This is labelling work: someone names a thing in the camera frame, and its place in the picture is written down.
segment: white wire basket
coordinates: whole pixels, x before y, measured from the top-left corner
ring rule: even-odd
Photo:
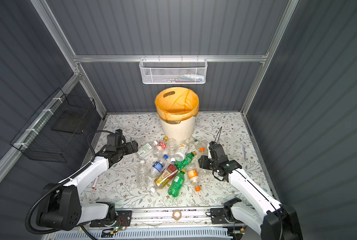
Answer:
[[[170,58],[140,60],[144,84],[203,84],[208,62],[206,58]]]

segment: corrugated gray wall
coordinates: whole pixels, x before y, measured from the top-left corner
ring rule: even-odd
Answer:
[[[0,1],[0,159],[73,72],[30,1]]]
[[[77,55],[258,55],[285,0],[48,1]]]
[[[29,0],[0,1],[0,159],[9,142],[42,102],[73,72]],[[86,96],[77,84],[71,94]],[[100,122],[95,112],[89,133]],[[74,162],[31,161],[22,156],[0,184],[0,239],[39,239],[24,227],[41,189],[76,171],[88,150],[75,149]]]
[[[248,120],[305,239],[357,239],[357,0],[299,3]]]
[[[77,55],[265,54],[286,0],[48,1]],[[136,63],[83,63],[108,112],[156,111],[174,85],[142,83]],[[200,110],[240,110],[259,63],[210,63]]]
[[[138,63],[83,63],[108,112],[156,111],[159,92],[174,85],[143,84]],[[260,63],[209,63],[205,84],[181,84],[200,110],[240,110]]]

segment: black wire basket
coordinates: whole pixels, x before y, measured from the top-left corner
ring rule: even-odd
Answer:
[[[63,94],[43,110],[33,128],[23,127],[22,142],[17,142],[17,134],[10,144],[31,160],[68,162],[95,110],[94,99]]]

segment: roll of tape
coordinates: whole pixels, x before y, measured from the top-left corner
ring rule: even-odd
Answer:
[[[173,212],[172,217],[173,217],[173,219],[176,220],[176,221],[180,220],[180,218],[181,218],[181,211],[180,211],[180,210],[175,210],[175,211]]]

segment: bin handle hole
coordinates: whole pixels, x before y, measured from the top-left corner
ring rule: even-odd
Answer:
[[[175,93],[176,93],[175,91],[171,91],[171,92],[166,93],[166,94],[164,94],[164,95],[162,95],[162,96],[163,96],[163,98],[166,98],[167,96],[173,95],[173,94],[175,94]]]

